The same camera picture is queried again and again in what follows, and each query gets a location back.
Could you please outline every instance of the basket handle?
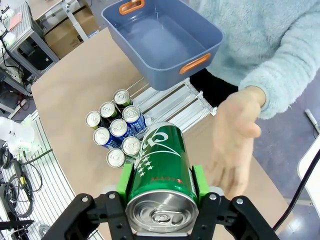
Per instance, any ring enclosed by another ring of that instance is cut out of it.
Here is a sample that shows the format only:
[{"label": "basket handle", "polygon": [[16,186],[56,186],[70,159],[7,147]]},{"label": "basket handle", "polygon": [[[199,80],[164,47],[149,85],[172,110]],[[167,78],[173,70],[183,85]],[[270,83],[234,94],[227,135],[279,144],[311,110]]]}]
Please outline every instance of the basket handle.
[{"label": "basket handle", "polygon": [[184,65],[179,73],[180,74],[185,74],[186,72],[188,72],[191,69],[194,69],[195,67],[199,66],[200,64],[204,63],[205,61],[207,61],[210,58],[211,54],[207,53],[206,55],[203,55],[201,57],[199,57],[198,59],[189,62],[188,64]]},{"label": "basket handle", "polygon": [[122,4],[119,7],[119,13],[121,15],[125,15],[125,14],[133,12],[134,10],[142,8],[144,5],[145,5],[145,0],[136,0],[134,2],[129,0],[129,2]]}]

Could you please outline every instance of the sleeve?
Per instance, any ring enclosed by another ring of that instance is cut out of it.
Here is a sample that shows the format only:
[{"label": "sleeve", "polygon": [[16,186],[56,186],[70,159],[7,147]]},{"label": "sleeve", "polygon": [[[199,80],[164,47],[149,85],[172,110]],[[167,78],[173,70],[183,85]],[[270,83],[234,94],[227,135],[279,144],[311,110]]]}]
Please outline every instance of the sleeve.
[{"label": "sleeve", "polygon": [[286,111],[316,76],[320,67],[320,4],[302,15],[286,31],[274,56],[250,72],[239,84],[261,88],[266,102],[260,118]]}]

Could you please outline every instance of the pink sticky note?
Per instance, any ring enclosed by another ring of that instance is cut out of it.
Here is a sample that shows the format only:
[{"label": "pink sticky note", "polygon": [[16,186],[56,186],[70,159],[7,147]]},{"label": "pink sticky note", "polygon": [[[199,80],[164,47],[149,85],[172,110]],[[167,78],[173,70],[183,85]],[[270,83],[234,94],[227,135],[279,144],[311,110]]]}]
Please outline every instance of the pink sticky note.
[{"label": "pink sticky note", "polygon": [[22,14],[21,12],[17,13],[13,17],[10,18],[10,25],[9,25],[9,31],[13,29],[15,26],[17,26],[22,21]]}]

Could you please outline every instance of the blue basket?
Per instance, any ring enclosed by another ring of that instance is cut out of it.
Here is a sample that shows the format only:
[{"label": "blue basket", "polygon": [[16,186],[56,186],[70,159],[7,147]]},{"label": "blue basket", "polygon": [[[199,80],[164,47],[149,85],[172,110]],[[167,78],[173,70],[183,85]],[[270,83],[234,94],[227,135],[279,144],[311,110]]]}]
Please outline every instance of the blue basket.
[{"label": "blue basket", "polygon": [[113,40],[156,90],[212,62],[222,32],[180,0],[118,1],[102,13]]}]

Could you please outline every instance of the blue can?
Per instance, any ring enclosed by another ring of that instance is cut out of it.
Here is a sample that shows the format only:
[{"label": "blue can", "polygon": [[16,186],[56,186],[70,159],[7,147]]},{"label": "blue can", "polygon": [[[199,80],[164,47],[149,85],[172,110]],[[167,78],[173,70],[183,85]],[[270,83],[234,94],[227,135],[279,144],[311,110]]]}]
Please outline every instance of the blue can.
[{"label": "blue can", "polygon": [[147,127],[145,117],[135,106],[127,106],[122,112],[122,117],[137,134]]},{"label": "blue can", "polygon": [[126,121],[122,119],[113,120],[109,129],[110,133],[114,137],[120,139],[121,142],[125,140],[126,137],[134,136],[136,134],[135,131],[130,126],[128,126]]},{"label": "blue can", "polygon": [[99,127],[94,131],[93,141],[95,144],[103,146],[109,150],[120,148],[122,143],[118,138],[112,136],[105,127]]}]

